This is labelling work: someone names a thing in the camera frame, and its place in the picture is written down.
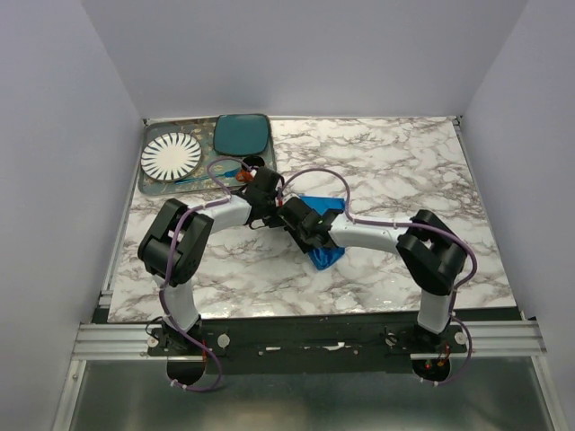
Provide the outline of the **blue cloth napkin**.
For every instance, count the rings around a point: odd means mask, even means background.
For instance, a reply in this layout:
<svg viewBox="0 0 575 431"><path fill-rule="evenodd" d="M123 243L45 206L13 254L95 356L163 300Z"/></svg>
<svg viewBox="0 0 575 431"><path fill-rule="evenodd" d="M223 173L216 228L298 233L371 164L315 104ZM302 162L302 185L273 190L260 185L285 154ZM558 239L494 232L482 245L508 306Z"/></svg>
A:
<svg viewBox="0 0 575 431"><path fill-rule="evenodd" d="M328 210L343 210L345 207L343 198L323 198L304 195L301 195L300 198L320 216L323 216ZM314 249L308 252L310 260L318 270L325 270L331 267L342 258L344 254L345 249L342 247Z"/></svg>

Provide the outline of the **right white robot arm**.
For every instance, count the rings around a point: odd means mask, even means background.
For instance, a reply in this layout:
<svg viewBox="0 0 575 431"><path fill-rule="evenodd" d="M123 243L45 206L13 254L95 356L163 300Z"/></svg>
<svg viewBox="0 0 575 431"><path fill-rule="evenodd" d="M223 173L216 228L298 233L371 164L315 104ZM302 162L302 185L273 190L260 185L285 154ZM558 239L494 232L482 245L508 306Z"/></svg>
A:
<svg viewBox="0 0 575 431"><path fill-rule="evenodd" d="M413 340L426 352L446 341L456 290L475 274L471 248L434 213L419 211L408 221L360 218L346 207L324 213L301 198L291 198L278 210L287 231L304 249L362 248L398 255L421 289Z"/></svg>

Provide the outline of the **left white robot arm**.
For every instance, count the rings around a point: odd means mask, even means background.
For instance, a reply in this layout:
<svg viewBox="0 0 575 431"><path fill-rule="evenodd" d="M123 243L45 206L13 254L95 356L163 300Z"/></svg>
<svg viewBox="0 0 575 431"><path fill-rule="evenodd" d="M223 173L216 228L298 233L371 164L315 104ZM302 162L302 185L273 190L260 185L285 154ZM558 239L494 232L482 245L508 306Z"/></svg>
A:
<svg viewBox="0 0 575 431"><path fill-rule="evenodd" d="M158 284L165 333L177 353L188 355L197 347L207 350L194 328L200 316L191 279L199 268L209 236L254 222L280 226L279 188L284 184L279 173L260 167L241 189L219 200L192 208L171 198L162 206L140 243L137 256Z"/></svg>

